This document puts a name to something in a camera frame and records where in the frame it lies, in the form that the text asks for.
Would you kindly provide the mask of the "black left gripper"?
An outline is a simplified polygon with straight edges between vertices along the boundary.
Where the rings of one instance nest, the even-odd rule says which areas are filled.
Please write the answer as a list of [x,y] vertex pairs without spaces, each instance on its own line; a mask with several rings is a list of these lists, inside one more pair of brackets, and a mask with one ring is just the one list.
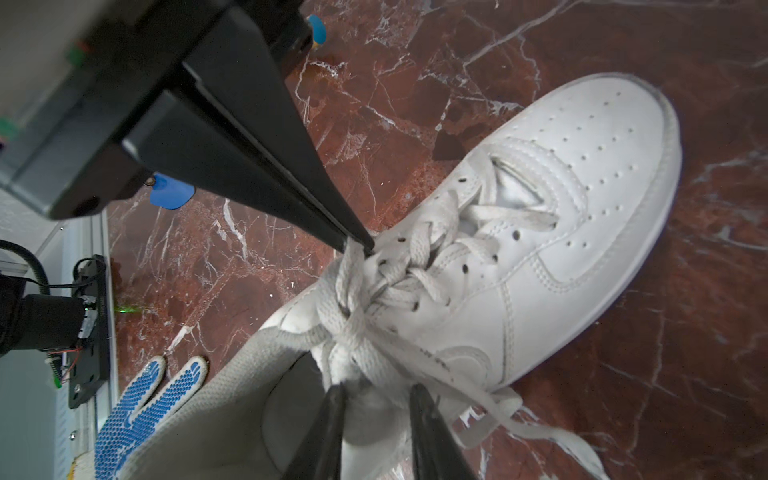
[[[338,251],[353,239],[372,254],[374,241],[330,180],[257,23],[232,5],[157,1],[135,27],[101,24],[84,64],[2,151],[2,189],[44,217],[70,219],[131,197],[148,169]],[[201,38],[184,66],[215,107],[179,91],[156,99]]]

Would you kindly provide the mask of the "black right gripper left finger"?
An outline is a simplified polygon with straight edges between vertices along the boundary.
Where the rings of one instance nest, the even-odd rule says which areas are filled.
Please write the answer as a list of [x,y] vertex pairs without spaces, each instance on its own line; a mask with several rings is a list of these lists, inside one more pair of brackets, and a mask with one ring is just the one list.
[[282,475],[283,480],[339,480],[347,405],[343,385],[331,386],[297,452]]

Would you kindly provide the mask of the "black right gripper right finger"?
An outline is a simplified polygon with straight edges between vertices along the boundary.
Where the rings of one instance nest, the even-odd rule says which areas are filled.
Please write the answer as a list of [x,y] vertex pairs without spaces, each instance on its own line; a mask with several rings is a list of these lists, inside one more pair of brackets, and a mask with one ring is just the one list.
[[410,423],[414,478],[419,480],[476,480],[437,404],[427,388],[410,389]]

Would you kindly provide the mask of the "grey-white shoelace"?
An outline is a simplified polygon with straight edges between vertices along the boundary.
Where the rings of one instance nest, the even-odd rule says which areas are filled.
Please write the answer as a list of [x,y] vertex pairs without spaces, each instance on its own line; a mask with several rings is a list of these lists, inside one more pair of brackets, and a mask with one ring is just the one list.
[[605,469],[579,436],[515,420],[513,383],[591,320],[574,300],[538,281],[548,250],[585,220],[586,191],[557,157],[530,146],[471,152],[416,210],[365,257],[351,246],[269,325],[303,340],[325,386],[346,383],[345,479],[372,479],[400,461],[412,440],[413,383],[437,396],[454,421],[484,415],[458,436],[464,448],[504,428],[548,440],[592,477]]

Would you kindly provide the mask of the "white leather sneaker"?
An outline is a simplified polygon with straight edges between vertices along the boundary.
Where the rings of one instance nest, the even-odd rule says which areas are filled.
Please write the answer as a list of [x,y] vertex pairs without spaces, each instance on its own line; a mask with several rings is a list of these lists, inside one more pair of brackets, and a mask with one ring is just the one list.
[[598,73],[548,93],[472,149],[371,255],[358,245],[277,310],[175,412],[144,401],[115,479],[277,479],[324,394],[347,392],[341,472],[377,479],[408,456],[408,397],[424,385],[466,449],[499,428],[547,440],[594,479],[575,433],[521,423],[513,383],[616,300],[667,221],[680,124],[650,83]]

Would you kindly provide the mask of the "yellow plastic spatula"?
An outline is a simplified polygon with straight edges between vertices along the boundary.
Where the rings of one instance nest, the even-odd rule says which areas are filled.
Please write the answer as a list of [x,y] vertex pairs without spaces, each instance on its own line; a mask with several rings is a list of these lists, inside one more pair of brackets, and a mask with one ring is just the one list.
[[327,29],[323,21],[317,15],[310,15],[307,21],[312,30],[313,49],[317,49],[325,44],[327,40]]

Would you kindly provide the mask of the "blue dotted knit glove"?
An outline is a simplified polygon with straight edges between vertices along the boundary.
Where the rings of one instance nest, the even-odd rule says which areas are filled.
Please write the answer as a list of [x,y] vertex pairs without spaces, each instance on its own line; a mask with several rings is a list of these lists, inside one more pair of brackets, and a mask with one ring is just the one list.
[[111,410],[95,442],[97,479],[119,477],[132,453],[202,387],[208,362],[202,356],[190,358],[169,383],[161,386],[165,373],[165,358],[151,358]]

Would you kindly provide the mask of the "aluminium frame profiles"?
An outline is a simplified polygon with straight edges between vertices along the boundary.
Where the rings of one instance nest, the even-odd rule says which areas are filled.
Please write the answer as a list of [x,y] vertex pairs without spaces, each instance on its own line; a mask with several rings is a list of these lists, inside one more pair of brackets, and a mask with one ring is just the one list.
[[107,216],[59,223],[41,250],[56,321],[46,361],[53,376],[53,477],[92,479],[98,433],[118,399]]

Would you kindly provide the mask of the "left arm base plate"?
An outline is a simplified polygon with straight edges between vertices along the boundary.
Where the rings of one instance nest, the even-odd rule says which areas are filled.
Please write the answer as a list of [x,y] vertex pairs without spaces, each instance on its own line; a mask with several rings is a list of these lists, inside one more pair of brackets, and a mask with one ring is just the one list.
[[108,262],[102,255],[78,261],[72,296],[81,300],[85,316],[78,333],[78,352],[68,371],[68,406],[76,409],[94,397],[110,378]]

